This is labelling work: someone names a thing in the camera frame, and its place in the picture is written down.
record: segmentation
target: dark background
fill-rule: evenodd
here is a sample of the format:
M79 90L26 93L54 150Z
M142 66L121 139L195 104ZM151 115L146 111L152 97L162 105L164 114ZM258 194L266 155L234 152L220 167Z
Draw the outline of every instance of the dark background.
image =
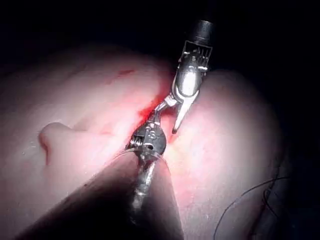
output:
M113 43L176 67L190 24L216 23L212 69L236 70L273 106L293 178L280 239L319 237L317 10L297 0L10 2L0 6L0 77L84 43Z

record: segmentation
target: shiny metal surface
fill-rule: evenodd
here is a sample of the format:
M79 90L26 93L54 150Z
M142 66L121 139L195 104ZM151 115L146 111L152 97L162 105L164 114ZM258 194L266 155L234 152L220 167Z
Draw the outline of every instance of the shiny metal surface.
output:
M130 220L143 233L151 232L150 239L184 239L166 161L152 150L133 151L140 169L131 198Z
M208 71L212 53L212 33L214 25L200 20L184 43L179 65L168 96L154 109L160 125L161 112L168 107L176 107L176 120L172 128L175 134L196 100L203 78Z
M157 117L157 114L151 113L147 122L134 131L126 149L153 150L162 155L166 146L167 140L160 127L160 118Z

